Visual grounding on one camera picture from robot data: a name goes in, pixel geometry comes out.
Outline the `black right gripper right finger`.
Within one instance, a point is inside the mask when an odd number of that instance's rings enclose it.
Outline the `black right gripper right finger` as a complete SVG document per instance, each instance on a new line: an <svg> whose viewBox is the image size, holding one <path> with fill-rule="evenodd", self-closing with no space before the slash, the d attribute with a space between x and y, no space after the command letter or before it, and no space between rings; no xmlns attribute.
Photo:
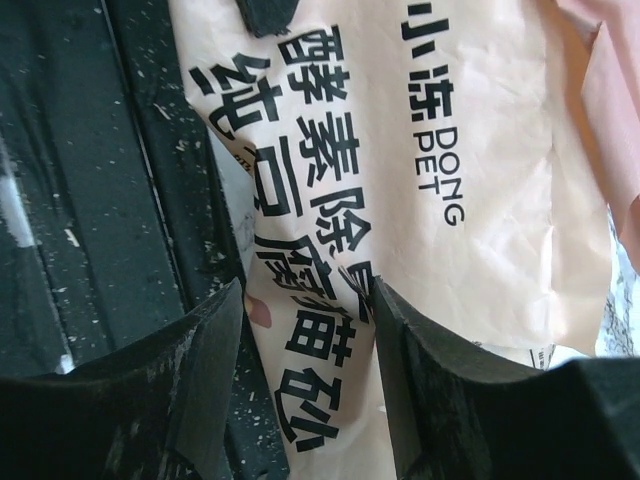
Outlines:
<svg viewBox="0 0 640 480"><path fill-rule="evenodd" d="M401 479L635 479L639 362L549 371L495 355L377 280L371 304Z"/></svg>

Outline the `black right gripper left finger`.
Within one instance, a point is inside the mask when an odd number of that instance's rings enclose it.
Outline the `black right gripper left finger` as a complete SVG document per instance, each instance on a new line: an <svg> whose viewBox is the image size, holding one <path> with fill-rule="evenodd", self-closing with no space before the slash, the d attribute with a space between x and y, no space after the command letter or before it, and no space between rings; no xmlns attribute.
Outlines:
<svg viewBox="0 0 640 480"><path fill-rule="evenodd" d="M238 281L65 375L1 382L5 479L212 479L243 319Z"/></svg>

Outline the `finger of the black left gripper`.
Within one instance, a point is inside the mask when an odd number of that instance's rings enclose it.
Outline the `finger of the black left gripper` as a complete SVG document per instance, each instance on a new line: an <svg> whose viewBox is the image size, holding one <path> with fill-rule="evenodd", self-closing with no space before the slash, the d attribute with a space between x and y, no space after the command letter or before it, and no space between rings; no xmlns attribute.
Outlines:
<svg viewBox="0 0 640 480"><path fill-rule="evenodd" d="M289 32L298 0L236 0L246 29L256 38Z"/></svg>

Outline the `pink cat litter bag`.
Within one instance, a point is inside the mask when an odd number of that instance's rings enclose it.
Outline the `pink cat litter bag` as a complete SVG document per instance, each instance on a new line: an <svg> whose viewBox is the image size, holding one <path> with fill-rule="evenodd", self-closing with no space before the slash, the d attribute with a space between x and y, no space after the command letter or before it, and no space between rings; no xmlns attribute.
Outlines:
<svg viewBox="0 0 640 480"><path fill-rule="evenodd" d="M546 370L639 262L635 1L169 5L188 103L253 181L244 302L293 479L395 479L368 304Z"/></svg>

